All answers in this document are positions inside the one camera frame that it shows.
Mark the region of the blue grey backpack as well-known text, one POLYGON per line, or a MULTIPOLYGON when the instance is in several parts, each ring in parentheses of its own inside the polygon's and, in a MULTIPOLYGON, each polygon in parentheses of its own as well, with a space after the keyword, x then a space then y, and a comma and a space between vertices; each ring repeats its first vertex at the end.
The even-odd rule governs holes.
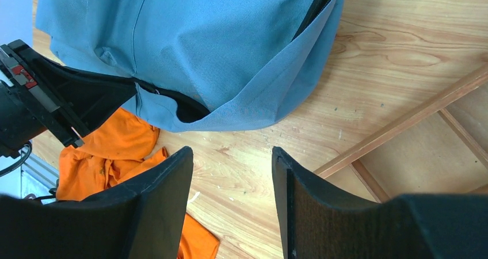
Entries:
POLYGON ((209 114, 186 121, 142 87, 126 110, 171 132, 257 130, 317 86, 344 0, 38 0, 36 28, 81 70, 179 92, 209 114))

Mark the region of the orange cloth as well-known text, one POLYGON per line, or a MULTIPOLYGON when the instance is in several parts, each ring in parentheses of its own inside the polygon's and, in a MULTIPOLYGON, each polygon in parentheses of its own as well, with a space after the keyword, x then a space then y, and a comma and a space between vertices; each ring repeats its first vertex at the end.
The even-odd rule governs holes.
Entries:
MULTIPOLYGON (((68 147, 60 153, 58 201, 82 201, 159 165, 171 156, 165 148, 157 148, 159 135, 155 126, 118 109, 84 138, 82 147, 68 147)), ((215 258, 219 244, 185 213, 176 258, 215 258)))

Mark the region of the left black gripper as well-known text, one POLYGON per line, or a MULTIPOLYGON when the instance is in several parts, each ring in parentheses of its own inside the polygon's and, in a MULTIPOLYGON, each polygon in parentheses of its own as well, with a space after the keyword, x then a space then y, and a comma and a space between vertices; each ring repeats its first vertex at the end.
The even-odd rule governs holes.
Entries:
POLYGON ((132 79, 62 66, 22 40, 1 46, 1 155, 20 149, 46 130, 64 146, 81 147, 136 94, 132 79))

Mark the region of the wooden compartment tray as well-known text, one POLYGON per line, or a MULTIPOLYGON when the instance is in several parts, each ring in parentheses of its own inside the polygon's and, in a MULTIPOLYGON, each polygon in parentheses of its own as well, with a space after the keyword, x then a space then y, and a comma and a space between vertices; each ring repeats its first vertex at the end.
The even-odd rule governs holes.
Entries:
POLYGON ((317 168, 348 168, 378 203, 404 193, 487 193, 487 66, 317 168))

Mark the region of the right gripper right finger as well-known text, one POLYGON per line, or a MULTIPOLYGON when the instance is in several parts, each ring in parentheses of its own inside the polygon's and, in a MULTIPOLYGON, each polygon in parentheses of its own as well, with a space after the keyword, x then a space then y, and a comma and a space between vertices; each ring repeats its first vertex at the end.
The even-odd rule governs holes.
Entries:
POLYGON ((280 147, 272 178, 285 258, 486 258, 486 195, 355 196, 280 147))

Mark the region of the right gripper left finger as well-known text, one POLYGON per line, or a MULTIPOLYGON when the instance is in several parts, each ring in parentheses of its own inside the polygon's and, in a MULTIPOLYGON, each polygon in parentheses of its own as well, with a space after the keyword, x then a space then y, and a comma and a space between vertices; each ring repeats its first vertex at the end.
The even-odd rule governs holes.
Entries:
POLYGON ((185 146, 82 201, 1 197, 2 258, 176 258, 193 173, 185 146))

